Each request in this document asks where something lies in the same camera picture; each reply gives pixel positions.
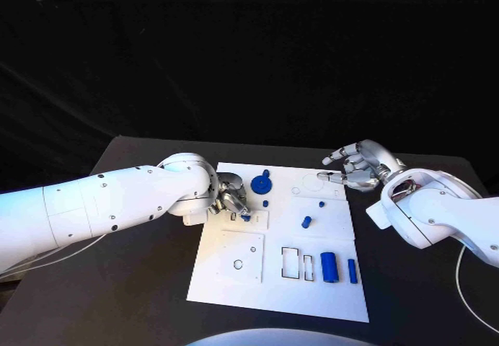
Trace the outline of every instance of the white puzzle board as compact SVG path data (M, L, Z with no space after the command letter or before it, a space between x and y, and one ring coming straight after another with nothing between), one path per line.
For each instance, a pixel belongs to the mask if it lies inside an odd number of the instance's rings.
M250 180L263 169L269 171L272 189L258 195ZM322 171L317 169L220 162L217 172L240 176L247 207L258 212L246 223L239 216L232 221L227 211L207 213L187 300L369 322L343 186L318 180L315 174ZM301 227L304 216L311 217L307 229ZM281 277L282 247L299 250L298 280ZM321 252L335 254L338 283L321 280ZM302 278L304 255L312 256L312 282ZM347 259L356 260L357 284L350 284ZM237 270L236 260L242 262Z

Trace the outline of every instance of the blue round knob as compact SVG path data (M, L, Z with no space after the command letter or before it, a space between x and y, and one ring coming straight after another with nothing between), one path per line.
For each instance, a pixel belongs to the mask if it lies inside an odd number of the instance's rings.
M302 227L304 229L308 228L309 222L311 222L311 217L309 217L309 216L305 216L305 217L304 217L304 220L302 220L302 223L301 223L301 227Z
M272 182L268 178L269 172L268 169L262 171L262 175L258 175L252 178L250 181L250 189L253 193L258 193L259 195L265 195L269 192L269 189L272 188Z

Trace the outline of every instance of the table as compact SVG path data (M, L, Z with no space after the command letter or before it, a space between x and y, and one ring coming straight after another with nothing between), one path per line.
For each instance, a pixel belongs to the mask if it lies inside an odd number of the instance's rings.
M214 166L224 161L320 169L330 149L119 136L92 174L155 165L178 152L200 154ZM454 174L485 193L464 159L397 157L409 167ZM109 234L66 261L28 272L0 314L0 345L181 345L262 327L305 329L389 345L497 343L499 335L477 322L455 291L459 243L445 239L419 250L392 228L379 230L364 213L377 196L379 190L370 194L347 190L369 324L185 301L203 226L185 227L181 218L165 214ZM61 256L89 242L71 244ZM468 251L459 282L478 316L499 326L499 270Z

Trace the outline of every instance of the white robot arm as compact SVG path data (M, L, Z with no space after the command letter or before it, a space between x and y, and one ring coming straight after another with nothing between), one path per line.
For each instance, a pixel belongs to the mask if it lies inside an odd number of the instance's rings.
M451 236L484 263L499 267L499 198L481 198L461 180L441 171L407 170L370 140L340 148L321 162L328 164L341 158L345 174L321 172L317 177L363 192L383 182L380 200L366 209L377 227L392 226L419 249Z
M0 195L0 273L27 257L154 220L167 211L184 225L206 222L206 210L242 215L240 178L216 173L195 154L61 184Z

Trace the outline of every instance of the cable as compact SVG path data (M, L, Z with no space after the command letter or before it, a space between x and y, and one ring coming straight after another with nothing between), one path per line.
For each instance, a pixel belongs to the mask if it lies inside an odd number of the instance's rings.
M25 262L25 263L20 263L20 265L17 265L15 267L8 268L7 270L4 270L2 272L0 272L0 274L5 274L5 272L9 272L11 270L22 267L24 265L28 265L37 261L40 261L43 258L47 258L51 254L54 254L56 252L58 252L63 248L66 248L67 245L64 247L58 247L54 250L51 250L47 254L44 254L41 257L35 257L31 261Z
M15 271L15 272L11 272L11 273L7 274L7 275L1 275L1 276L0 276L0 279L2 279L2 278L5 278L7 276L14 275L14 274L17 274L17 273L20 273L20 272L27 272L27 271L31 270L31 269L44 267L45 265L51 265L53 263L57 263L57 262L66 260L66 259L70 258L74 254L79 254L84 249L87 249L87 248L103 238L103 236L105 236L105 234L100 235L100 237L97 237L96 240L95 240L92 243L89 243L89 245L86 245L82 249L79 249L76 252L73 252L69 256L66 256L66 257L57 259L57 260L53 261L53 262L45 263L44 265L35 265L35 266L31 267L31 268L18 270L18 271Z
M462 253L464 253L465 247L462 247L462 249L459 250L459 256L457 258L457 264L455 264L455 286L457 286L457 292L459 293L459 299L462 300L462 303L467 307L467 310L472 313L472 316L475 317L475 319L495 332L499 333L499 330L495 330L478 317L478 315L474 313L474 311L471 310L470 306L467 305L467 302L464 300L462 297L462 293L459 292L459 260L462 258Z

